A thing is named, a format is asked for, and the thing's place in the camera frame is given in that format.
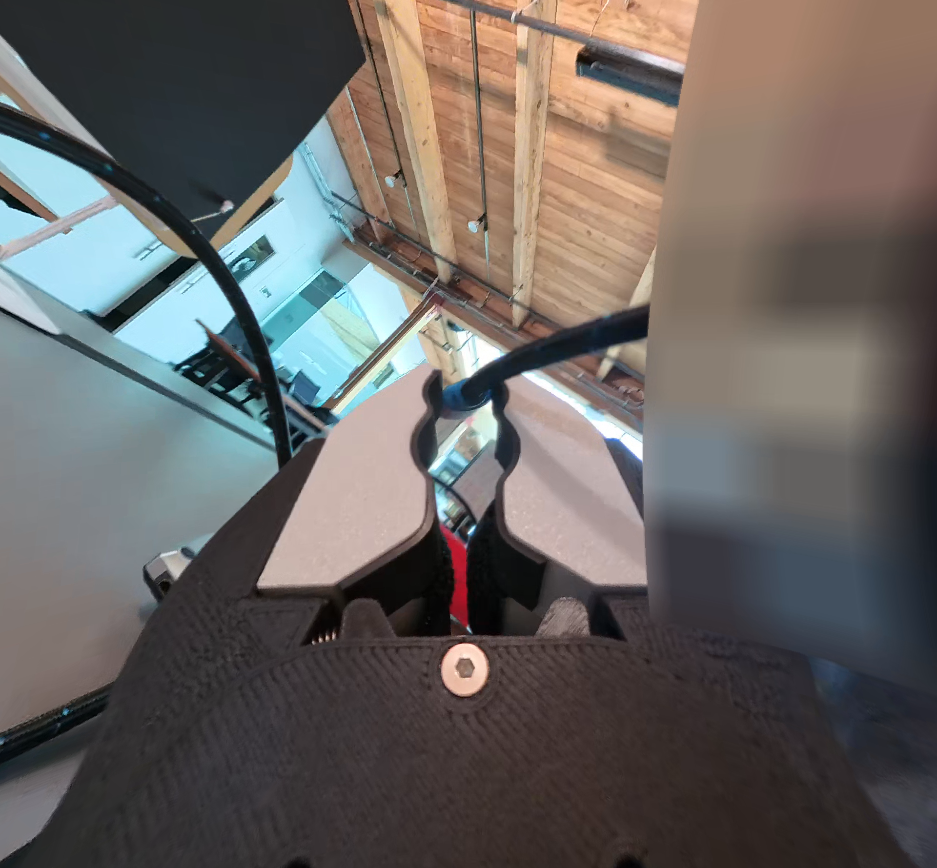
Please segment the framed wall picture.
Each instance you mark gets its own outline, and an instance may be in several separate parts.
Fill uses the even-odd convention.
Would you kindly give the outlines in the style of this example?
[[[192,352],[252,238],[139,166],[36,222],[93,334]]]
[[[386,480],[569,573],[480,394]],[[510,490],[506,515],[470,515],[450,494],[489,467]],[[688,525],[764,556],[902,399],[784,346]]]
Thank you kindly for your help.
[[[264,235],[232,256],[227,265],[231,274],[240,283],[274,256],[275,249]]]

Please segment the silver HDMI splitter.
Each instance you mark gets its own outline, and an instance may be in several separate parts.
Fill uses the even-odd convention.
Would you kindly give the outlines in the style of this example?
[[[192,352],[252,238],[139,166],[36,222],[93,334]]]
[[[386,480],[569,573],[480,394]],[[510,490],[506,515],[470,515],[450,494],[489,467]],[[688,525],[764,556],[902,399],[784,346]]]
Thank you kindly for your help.
[[[191,546],[182,546],[161,552],[144,564],[143,581],[157,603],[165,598],[197,555],[196,549]]]

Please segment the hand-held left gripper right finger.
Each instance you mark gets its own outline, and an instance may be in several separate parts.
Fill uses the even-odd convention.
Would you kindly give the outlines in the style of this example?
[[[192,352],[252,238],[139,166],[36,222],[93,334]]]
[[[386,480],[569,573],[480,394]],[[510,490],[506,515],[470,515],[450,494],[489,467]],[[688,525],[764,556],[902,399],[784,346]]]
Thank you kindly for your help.
[[[594,424],[525,376],[495,402],[495,576],[509,601],[545,611],[574,597],[593,608],[605,594],[645,591],[643,516]]]

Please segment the black panel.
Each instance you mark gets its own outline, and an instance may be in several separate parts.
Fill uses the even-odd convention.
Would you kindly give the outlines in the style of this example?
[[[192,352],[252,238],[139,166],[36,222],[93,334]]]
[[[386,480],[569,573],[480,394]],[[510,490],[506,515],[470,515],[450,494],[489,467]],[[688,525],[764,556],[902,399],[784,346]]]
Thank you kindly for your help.
[[[2,38],[218,250],[365,63],[347,0],[2,0]]]

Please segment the black linear ceiling light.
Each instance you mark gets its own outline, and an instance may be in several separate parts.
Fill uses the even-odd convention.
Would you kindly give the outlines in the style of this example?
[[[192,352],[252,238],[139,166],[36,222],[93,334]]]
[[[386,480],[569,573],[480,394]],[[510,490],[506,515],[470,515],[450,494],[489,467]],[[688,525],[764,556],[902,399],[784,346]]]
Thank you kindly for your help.
[[[594,83],[676,108],[685,65],[642,50],[592,40],[577,52],[575,72]]]

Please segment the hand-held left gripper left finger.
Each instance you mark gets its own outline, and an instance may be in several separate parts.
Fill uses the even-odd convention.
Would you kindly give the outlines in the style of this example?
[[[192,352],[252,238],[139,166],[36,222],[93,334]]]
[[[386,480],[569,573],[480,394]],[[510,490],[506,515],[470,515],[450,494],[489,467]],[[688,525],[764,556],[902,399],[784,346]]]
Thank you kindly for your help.
[[[256,588],[264,595],[412,599],[433,573],[439,529],[428,468],[441,377],[415,368],[329,432]]]

